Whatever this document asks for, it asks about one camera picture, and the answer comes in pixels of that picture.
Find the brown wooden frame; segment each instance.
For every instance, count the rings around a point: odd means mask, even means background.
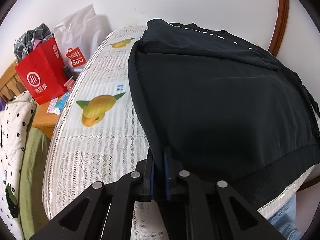
[[[287,21],[288,21],[288,15],[289,15],[289,0],[279,0],[278,18],[276,21],[276,27],[273,32],[271,43],[268,49],[268,51],[275,57],[278,55],[278,52],[283,40],[285,28],[287,26]]]
[[[8,102],[11,98],[26,90],[16,73],[16,65],[16,61],[12,62],[0,77],[0,96],[5,102]]]

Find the gray checkered fabric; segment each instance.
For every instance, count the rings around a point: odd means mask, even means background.
[[[41,40],[39,43],[41,44],[52,36],[53,34],[51,34],[50,29],[44,23],[33,30],[26,31],[21,37],[16,39],[14,43],[13,50],[17,62],[19,63],[32,51],[35,40]]]

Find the wooden bed frame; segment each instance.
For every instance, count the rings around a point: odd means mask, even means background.
[[[0,97],[5,102],[8,102],[11,98],[21,94],[23,91],[26,91],[20,77],[16,73],[16,65],[16,61],[12,62],[0,77]]]

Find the blue towel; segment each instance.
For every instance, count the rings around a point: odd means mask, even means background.
[[[296,228],[297,199],[294,194],[286,204],[269,219],[273,225],[286,239],[299,240],[301,233]]]

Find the red logo on bag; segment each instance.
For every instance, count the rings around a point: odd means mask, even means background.
[[[38,87],[40,85],[40,77],[36,72],[29,72],[27,75],[28,83],[33,87]]]
[[[66,56],[71,59],[73,67],[79,67],[87,63],[79,47],[76,47],[75,49],[69,48]]]

